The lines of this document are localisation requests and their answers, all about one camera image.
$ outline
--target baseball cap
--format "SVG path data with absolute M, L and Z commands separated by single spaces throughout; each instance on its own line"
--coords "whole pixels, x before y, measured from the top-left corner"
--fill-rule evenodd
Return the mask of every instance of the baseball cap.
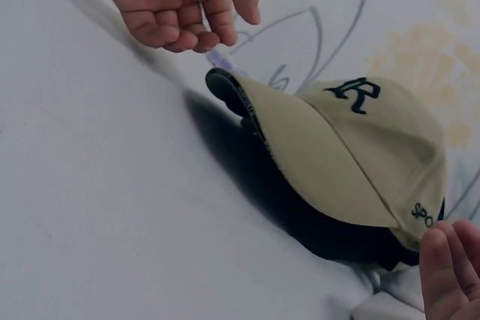
M 388 232 L 406 250 L 397 254 L 418 253 L 443 215 L 446 150 L 441 125 L 412 92 L 375 76 L 318 82 L 295 95 L 220 68 L 205 80 L 312 210 Z M 398 258 L 390 268 L 405 262 Z

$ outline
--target cap panel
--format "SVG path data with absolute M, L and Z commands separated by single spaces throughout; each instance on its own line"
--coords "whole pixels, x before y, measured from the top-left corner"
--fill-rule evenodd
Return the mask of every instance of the cap panel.
M 418 249 L 443 203 L 443 129 L 414 94 L 383 78 L 321 83 L 301 95 L 328 119 L 398 221 L 399 241 Z

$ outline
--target cap brim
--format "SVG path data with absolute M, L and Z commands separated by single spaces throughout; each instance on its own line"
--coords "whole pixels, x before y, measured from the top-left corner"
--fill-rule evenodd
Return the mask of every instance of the cap brim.
M 398 222 L 330 124 L 312 106 L 223 69 L 206 83 L 237 115 L 255 117 L 274 161 L 292 188 L 329 217 L 362 226 Z

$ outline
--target fingernail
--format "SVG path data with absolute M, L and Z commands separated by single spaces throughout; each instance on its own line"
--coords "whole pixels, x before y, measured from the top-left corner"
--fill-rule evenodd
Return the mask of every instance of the fingernail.
M 260 10 L 258 7 L 256 7 L 255 10 L 253 11 L 252 20 L 253 20 L 253 23 L 256 25 L 260 24 L 260 22 L 262 21 L 260 17 Z

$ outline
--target cap seam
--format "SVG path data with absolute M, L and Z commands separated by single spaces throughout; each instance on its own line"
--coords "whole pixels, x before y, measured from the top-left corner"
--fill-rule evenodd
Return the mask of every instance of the cap seam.
M 367 176 L 365 170 L 363 169 L 363 167 L 360 165 L 360 163 L 357 161 L 357 159 L 355 158 L 355 156 L 353 156 L 350 148 L 347 146 L 347 144 L 345 143 L 345 141 L 342 139 L 342 137 L 340 136 L 340 134 L 337 132 L 337 130 L 335 129 L 335 127 L 332 125 L 332 120 L 330 119 L 330 117 L 328 117 L 327 115 L 325 115 L 325 113 L 321 110 L 321 109 L 318 109 L 316 106 L 308 103 L 307 101 L 301 99 L 302 101 L 304 101 L 306 104 L 308 104 L 309 106 L 312 106 L 316 111 L 318 111 L 318 113 L 325 119 L 325 121 L 328 123 L 328 125 L 330 126 L 330 128 L 333 130 L 333 132 L 335 133 L 335 135 L 337 136 L 337 138 L 339 138 L 339 140 L 341 141 L 341 143 L 343 144 L 343 146 L 345 147 L 345 149 L 348 151 L 348 153 L 350 154 L 350 156 L 352 157 L 353 161 L 355 161 L 355 164 L 357 165 L 357 167 L 360 169 L 361 173 L 363 174 L 363 176 L 367 179 L 368 183 L 372 186 L 372 188 L 375 190 L 375 193 L 378 195 L 378 197 L 380 198 L 380 200 L 382 201 L 383 203 L 383 206 L 385 206 L 385 208 L 387 209 L 387 211 L 390 213 L 390 215 L 392 215 L 392 217 L 397 221 L 397 224 L 400 225 L 400 222 L 398 221 L 398 218 L 395 216 L 395 214 L 393 214 L 392 210 L 391 210 L 391 207 L 386 203 L 386 201 L 384 200 L 384 198 L 380 195 L 380 192 L 378 191 L 377 187 L 374 185 L 374 183 L 372 182 L 372 180 Z

